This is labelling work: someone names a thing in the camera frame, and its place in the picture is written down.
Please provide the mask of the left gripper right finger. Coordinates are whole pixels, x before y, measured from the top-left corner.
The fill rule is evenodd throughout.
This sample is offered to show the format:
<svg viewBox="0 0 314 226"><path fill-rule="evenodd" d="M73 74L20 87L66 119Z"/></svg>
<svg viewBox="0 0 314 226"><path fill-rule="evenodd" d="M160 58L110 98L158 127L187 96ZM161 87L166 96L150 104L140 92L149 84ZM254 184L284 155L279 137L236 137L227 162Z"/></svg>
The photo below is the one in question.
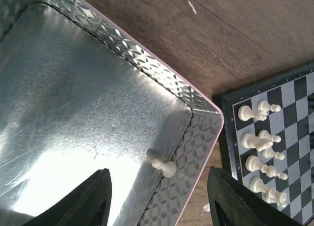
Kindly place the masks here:
<svg viewBox="0 0 314 226"><path fill-rule="evenodd" d="M209 207L215 226L305 226L307 224L307 175L298 166L283 167L289 180L269 178L261 172L243 170L243 182L222 168L210 167L207 182ZM287 195L286 207L264 201L265 193L250 190L252 179L259 177L266 186Z"/></svg>

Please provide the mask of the white chess piece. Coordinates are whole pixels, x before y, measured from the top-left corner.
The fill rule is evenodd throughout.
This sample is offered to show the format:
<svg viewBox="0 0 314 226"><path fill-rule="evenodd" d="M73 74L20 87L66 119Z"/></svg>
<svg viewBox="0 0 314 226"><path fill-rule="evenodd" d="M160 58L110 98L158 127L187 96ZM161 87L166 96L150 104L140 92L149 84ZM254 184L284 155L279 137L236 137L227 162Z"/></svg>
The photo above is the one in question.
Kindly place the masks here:
<svg viewBox="0 0 314 226"><path fill-rule="evenodd" d="M285 208L287 206L287 195L284 192L278 192L275 188L270 188L264 182L255 177L250 182L250 190L254 193L265 193L264 200L267 203L276 203L278 206Z"/></svg>
<svg viewBox="0 0 314 226"><path fill-rule="evenodd" d="M245 167L248 171L261 171L265 173L268 177L275 177L278 175L278 171L274 166L268 166L267 164L262 164L257 156L249 156L245 162Z"/></svg>

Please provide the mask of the white chess rook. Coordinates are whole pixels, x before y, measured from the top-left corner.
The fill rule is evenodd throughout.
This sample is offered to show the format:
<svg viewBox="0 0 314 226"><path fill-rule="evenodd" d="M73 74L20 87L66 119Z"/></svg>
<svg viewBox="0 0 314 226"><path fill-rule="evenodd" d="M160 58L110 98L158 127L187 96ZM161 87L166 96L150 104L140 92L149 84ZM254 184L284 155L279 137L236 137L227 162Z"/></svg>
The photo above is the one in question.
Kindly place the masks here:
<svg viewBox="0 0 314 226"><path fill-rule="evenodd" d="M251 118L265 121L267 119L267 114L263 111L253 111L249 106L241 106L238 110L238 118L242 121L248 121Z"/></svg>

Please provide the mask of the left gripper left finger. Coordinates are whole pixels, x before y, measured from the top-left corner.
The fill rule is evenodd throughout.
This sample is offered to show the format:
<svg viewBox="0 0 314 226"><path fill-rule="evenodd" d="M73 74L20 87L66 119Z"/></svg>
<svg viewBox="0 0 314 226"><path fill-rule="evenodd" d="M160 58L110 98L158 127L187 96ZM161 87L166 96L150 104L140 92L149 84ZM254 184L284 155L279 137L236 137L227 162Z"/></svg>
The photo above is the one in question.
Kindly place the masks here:
<svg viewBox="0 0 314 226"><path fill-rule="evenodd" d="M108 169L99 169L24 226L106 226L112 199Z"/></svg>

